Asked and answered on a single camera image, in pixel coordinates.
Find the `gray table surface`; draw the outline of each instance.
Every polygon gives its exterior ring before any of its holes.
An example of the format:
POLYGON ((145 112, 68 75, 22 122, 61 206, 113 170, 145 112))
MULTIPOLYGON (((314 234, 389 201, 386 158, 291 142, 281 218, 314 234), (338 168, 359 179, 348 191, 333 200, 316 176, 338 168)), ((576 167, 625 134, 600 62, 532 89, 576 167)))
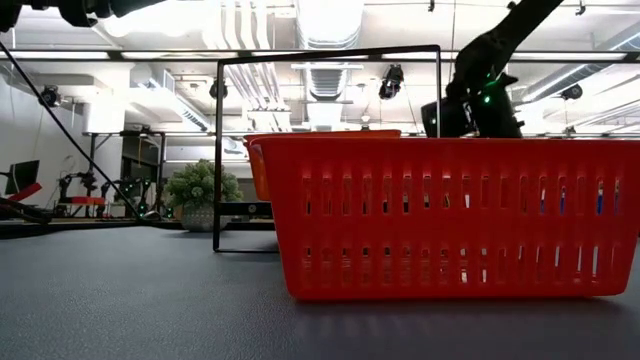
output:
MULTIPOLYGON (((223 245, 276 240, 227 232, 223 245)), ((639 261, 606 299, 327 305, 289 297, 278 255, 214 254, 210 234, 0 241, 0 358, 639 359, 639 261)))

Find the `black cable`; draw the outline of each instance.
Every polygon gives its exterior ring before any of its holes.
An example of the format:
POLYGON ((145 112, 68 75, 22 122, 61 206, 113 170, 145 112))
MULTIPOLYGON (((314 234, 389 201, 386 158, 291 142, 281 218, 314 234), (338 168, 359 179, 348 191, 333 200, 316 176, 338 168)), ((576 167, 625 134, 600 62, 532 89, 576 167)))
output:
POLYGON ((2 41, 0 41, 0 48, 2 48, 2 52, 4 52, 4 54, 7 55, 7 59, 9 59, 9 61, 13 64, 13 66, 15 66, 16 70, 18 70, 18 73, 20 73, 20 76, 22 76, 24 81, 27 83, 27 85, 31 89, 31 92, 33 92, 33 94, 36 96, 36 98, 38 98, 38 100, 40 100, 40 104, 49 113, 49 116, 51 116, 51 119, 53 119, 53 121, 56 123, 56 125, 58 125, 60 130, 62 130, 62 133, 67 137, 67 139, 69 139, 71 144, 73 144, 73 146, 80 152, 80 154, 85 159, 87 159, 89 164, 91 164, 91 166, 93 168, 95 168, 100 173, 100 175, 102 175, 102 177, 104 177, 105 180, 107 180, 109 185, 111 185, 111 187, 113 187, 115 189, 115 191, 120 196, 122 196, 122 198, 125 201, 125 204, 129 208, 129 210, 131 210, 133 212, 133 214, 135 215, 136 220, 141 220, 140 214, 138 214, 138 212, 136 211, 136 208, 131 204, 131 202, 129 202, 129 200, 124 197, 124 194, 120 191, 120 189, 118 189, 118 187, 113 183, 113 181, 111 181, 111 179, 107 176, 107 174, 105 174, 105 172, 102 171, 102 169, 95 163, 95 161, 93 161, 91 159, 91 157, 89 157, 89 155, 87 155, 87 153, 84 150, 82 150, 82 148, 80 147, 78 142, 76 142, 75 139, 71 136, 71 134, 69 134, 67 129, 65 129, 64 125, 62 125, 62 122, 60 122, 60 120, 58 119, 56 114, 54 114, 53 111, 51 110, 51 108, 49 107, 49 105, 47 105, 47 103, 44 100, 44 98, 42 97, 42 95, 40 95, 40 93, 38 92, 38 89, 36 88, 36 86, 33 84, 31 79, 29 79, 29 77, 24 72, 24 70, 22 70, 22 67, 20 66, 20 64, 18 64, 16 59, 13 57, 13 55, 11 54, 9 49, 7 49, 7 47, 4 46, 4 43, 2 41))

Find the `fluorescent light fixture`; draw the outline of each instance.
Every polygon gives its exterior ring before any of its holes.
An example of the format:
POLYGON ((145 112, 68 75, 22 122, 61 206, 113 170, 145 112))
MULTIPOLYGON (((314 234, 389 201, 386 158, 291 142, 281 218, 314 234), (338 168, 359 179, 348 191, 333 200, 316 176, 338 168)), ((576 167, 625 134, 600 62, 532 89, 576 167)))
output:
MULTIPOLYGON (((214 162, 214 159, 203 159, 210 162, 214 162)), ((197 164, 200 160, 165 160, 165 164, 197 164)), ((226 159, 222 160, 223 164, 246 164, 248 159, 226 159)))
POLYGON ((236 52, 182 52, 182 51, 124 51, 122 57, 127 60, 154 60, 154 59, 179 59, 202 60, 224 59, 235 57, 236 52))
POLYGON ((616 61, 622 60, 627 54, 624 52, 607 52, 607 53, 581 53, 581 52, 516 52, 511 56, 511 60, 551 60, 551 61, 616 61))
POLYGON ((249 110, 248 114, 291 114, 291 110, 249 110))
POLYGON ((407 59, 407 60, 435 60, 436 53, 432 52, 416 52, 416 53, 399 53, 384 54, 383 59, 407 59))
POLYGON ((362 70, 364 66, 358 64, 323 64, 305 63, 291 64, 293 70, 362 70))
POLYGON ((368 58, 368 55, 353 55, 353 56, 340 56, 337 57, 336 59, 340 59, 340 60, 346 60, 346 59, 366 59, 368 58))
POLYGON ((12 51, 16 60, 51 59, 51 60, 108 60, 109 54, 104 51, 12 51))
POLYGON ((168 133, 165 133, 165 135, 167 137, 213 137, 215 138, 215 135, 213 135, 212 133, 206 133, 206 132, 168 132, 168 133))
POLYGON ((256 51, 253 53, 255 56, 274 56, 274 55, 291 55, 301 54, 303 51, 256 51))

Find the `basket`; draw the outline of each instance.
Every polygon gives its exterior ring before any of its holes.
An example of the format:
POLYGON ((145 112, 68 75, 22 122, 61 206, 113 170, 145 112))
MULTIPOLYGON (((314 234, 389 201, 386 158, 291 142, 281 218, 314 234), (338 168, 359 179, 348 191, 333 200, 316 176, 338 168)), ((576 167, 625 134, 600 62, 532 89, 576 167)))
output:
POLYGON ((266 137, 277 136, 279 138, 317 138, 317 137, 337 137, 337 138, 399 138, 400 130, 379 130, 379 131, 335 131, 335 132, 310 132, 299 134, 262 134, 245 136, 245 146, 249 152, 249 161, 251 162, 251 173, 253 174, 253 182, 256 186, 256 195, 259 200, 269 201, 269 188, 267 187, 267 178, 264 170, 264 160, 257 147, 252 147, 254 140, 264 139, 266 137))
POLYGON ((272 137, 254 145, 295 298, 583 297, 627 286, 640 143, 272 137))

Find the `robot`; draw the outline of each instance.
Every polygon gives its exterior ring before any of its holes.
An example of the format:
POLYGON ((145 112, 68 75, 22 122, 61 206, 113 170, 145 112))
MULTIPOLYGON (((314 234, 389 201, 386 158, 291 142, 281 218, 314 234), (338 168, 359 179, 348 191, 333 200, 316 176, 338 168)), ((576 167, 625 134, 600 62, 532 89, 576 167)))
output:
POLYGON ((67 206, 62 204, 73 203, 73 197, 69 197, 67 194, 69 191, 69 186, 71 185, 71 182, 73 181, 73 179, 80 179, 82 186, 84 186, 84 188, 87 189, 89 192, 97 189, 97 187, 94 185, 96 182, 96 178, 93 175, 93 172, 91 171, 88 171, 86 173, 78 172, 78 173, 68 174, 63 178, 58 179, 58 188, 60 189, 60 198, 58 199, 58 205, 56 205, 56 207, 53 210, 55 217, 64 218, 69 216, 69 211, 67 206))

